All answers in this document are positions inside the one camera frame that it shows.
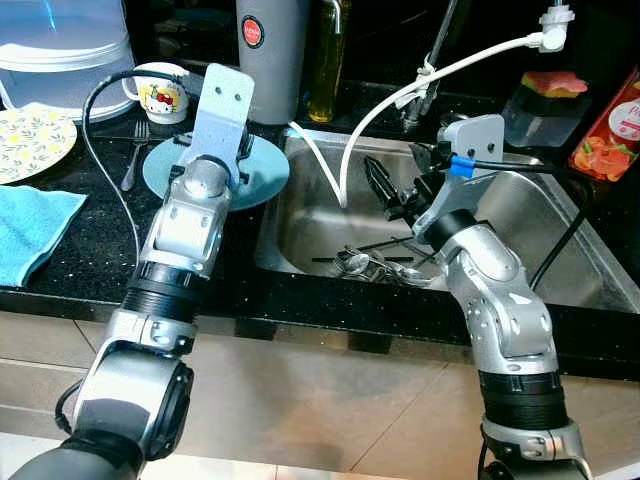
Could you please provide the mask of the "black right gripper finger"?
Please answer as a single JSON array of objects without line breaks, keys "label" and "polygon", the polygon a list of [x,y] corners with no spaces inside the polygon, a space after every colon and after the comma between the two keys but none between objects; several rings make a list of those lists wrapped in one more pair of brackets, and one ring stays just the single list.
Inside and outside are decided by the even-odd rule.
[{"label": "black right gripper finger", "polygon": [[402,207],[401,196],[394,186],[390,174],[380,160],[372,156],[365,157],[365,177],[372,195],[375,196],[384,211],[399,211]]},{"label": "black right gripper finger", "polygon": [[417,169],[420,170],[419,179],[425,186],[442,186],[445,173],[440,172],[436,161],[435,146],[429,143],[411,143],[410,151]]}]

